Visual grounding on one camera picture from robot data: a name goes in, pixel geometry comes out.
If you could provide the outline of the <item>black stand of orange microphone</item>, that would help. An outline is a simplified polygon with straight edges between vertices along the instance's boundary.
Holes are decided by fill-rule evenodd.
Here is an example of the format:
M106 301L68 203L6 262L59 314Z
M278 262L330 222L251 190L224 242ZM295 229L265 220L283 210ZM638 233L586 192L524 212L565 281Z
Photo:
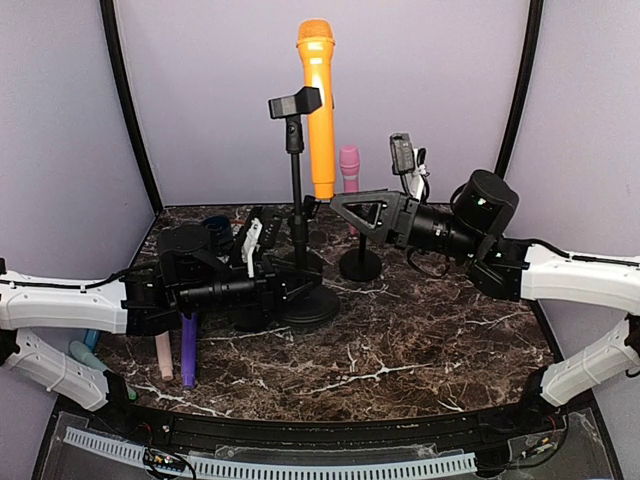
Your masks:
M304 86L297 93L268 101L270 117L285 121L285 150L290 156L293 211L288 224L293 245L293 260L300 266L306 263L308 252L308 220L302 212L300 156L304 151L302 117L322 106L317 88ZM330 321L340 310L340 300L322 284L309 294L286 303L279 319L290 326L308 327Z

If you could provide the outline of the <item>pink microphone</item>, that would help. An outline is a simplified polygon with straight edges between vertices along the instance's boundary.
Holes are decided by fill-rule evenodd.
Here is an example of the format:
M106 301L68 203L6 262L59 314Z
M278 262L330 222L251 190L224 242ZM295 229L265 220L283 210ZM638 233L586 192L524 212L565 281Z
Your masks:
M339 167L343 179L345 193L359 191L360 155L354 145L345 145L339 151Z

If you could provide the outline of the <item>black stand of pink microphone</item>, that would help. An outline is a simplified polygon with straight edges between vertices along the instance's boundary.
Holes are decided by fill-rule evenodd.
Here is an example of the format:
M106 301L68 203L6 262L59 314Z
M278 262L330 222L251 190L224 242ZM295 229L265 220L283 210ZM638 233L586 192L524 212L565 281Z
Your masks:
M355 282L370 282L382 273L380 257L367 248L367 237L359 235L357 248L347 251L339 261L340 275Z

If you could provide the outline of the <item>purple microphone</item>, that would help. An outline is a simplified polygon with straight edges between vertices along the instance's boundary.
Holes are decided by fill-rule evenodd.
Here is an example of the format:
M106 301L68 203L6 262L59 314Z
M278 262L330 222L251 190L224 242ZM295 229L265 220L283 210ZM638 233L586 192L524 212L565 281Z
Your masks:
M182 385L187 389L196 385L197 332L197 316L182 316L181 377Z

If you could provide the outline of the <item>beige microphone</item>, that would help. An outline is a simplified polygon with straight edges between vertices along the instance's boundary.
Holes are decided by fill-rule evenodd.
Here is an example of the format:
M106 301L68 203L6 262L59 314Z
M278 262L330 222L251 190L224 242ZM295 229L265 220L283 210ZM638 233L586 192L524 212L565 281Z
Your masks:
M158 367L163 381L171 381L174 378L170 335L168 331L155 337L156 355Z

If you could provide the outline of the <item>orange microphone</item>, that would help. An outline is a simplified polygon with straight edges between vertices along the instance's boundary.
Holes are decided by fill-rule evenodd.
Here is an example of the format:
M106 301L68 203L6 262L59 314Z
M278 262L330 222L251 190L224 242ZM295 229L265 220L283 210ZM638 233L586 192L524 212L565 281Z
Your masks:
M321 18L303 21L296 47L303 65L304 85L317 88L322 106L308 116L311 178L315 197L330 200L336 182L334 103L331 66L335 39L329 22Z

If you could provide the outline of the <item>blue microphone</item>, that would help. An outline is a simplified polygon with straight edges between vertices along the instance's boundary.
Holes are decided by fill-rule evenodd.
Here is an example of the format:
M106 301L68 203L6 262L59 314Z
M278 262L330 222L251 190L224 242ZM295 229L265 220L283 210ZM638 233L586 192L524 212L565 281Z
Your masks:
M87 330L84 337L84 344L93 352L100 340L101 332L98 330Z

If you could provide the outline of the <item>green microphone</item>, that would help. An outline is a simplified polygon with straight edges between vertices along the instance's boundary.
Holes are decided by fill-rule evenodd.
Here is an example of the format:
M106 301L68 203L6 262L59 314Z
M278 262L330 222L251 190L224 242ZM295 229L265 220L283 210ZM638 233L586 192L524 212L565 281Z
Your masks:
M136 391L129 386L129 384L113 370L111 370L104 362L102 362L87 345L79 340L73 340L69 344L69 355L79 364L82 364L86 369L91 370L90 374L91 382L101 392L102 396L108 393L108 379L104 376L105 372L109 372L112 376L118 379L118 386L124 386L126 388L127 397L130 401L137 399Z

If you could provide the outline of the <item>black stand of beige microphone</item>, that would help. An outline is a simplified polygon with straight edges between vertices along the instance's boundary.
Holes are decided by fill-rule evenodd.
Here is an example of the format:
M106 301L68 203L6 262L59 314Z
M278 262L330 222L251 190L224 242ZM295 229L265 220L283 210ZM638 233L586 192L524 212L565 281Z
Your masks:
M317 212L322 202L312 195L306 195L302 202L302 212L307 220L312 220L316 217Z

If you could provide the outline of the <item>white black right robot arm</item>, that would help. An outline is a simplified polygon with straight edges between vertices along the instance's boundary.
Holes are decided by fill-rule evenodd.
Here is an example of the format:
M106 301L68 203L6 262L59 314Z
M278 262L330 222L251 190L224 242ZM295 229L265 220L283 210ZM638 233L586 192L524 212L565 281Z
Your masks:
M519 197L486 170L474 171L440 212L399 191L335 196L331 209L376 243L442 254L466 266L483 294L500 300L562 300L609 307L625 318L567 360L525 384L510 424L534 432L555 410L621 373L639 370L639 259L565 251L540 239L507 238Z

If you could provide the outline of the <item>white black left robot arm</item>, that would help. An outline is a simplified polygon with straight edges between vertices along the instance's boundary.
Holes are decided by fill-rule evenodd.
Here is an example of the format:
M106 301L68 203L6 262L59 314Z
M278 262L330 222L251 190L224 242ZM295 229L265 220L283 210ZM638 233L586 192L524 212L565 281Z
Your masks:
M183 317L255 309L280 313L322 283L321 274L261 254L259 223L245 234L238 258L222 261L210 229L187 224L165 230L157 259L104 280L31 277L1 271L1 365L76 402L120 436L141 427L125 380L71 358L35 329L80 328L129 336L178 329Z

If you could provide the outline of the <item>dark blue mug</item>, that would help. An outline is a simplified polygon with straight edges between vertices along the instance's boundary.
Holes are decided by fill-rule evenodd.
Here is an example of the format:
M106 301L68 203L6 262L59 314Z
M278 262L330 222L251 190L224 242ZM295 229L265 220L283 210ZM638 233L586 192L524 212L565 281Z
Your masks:
M233 238L231 221L226 215L214 215L204 219L201 225L209 232L213 241L223 242Z

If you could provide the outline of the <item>black right corner post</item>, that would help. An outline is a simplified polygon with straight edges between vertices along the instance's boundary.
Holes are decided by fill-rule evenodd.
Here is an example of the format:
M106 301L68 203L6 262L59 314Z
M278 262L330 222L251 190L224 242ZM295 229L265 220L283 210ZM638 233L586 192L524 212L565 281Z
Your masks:
M544 0L531 0L529 2L521 58L513 97L494 168L494 172L502 179L506 178L509 169L525 109L542 24L544 3Z

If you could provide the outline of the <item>black corner post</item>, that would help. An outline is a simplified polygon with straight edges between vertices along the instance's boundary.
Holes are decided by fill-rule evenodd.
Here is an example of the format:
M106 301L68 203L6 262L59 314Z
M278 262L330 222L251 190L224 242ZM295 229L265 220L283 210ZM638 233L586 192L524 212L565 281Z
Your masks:
M544 0L531 0L529 2L521 58L513 97L494 168L494 172L502 179L506 178L509 169L525 109L542 24L544 3Z
M163 212L164 205L152 172L134 105L116 18L116 2L113 0L100 0L99 7L112 76L125 128L147 200L154 216L157 217Z

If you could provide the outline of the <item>black left corner post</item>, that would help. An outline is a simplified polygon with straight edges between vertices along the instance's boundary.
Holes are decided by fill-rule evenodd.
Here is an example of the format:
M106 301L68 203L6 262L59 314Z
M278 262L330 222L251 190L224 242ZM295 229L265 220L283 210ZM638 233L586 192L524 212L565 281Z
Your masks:
M147 200L154 216L157 217L163 212L164 205L152 172L134 105L116 18L116 2L113 0L100 0L99 7L112 76L125 128Z

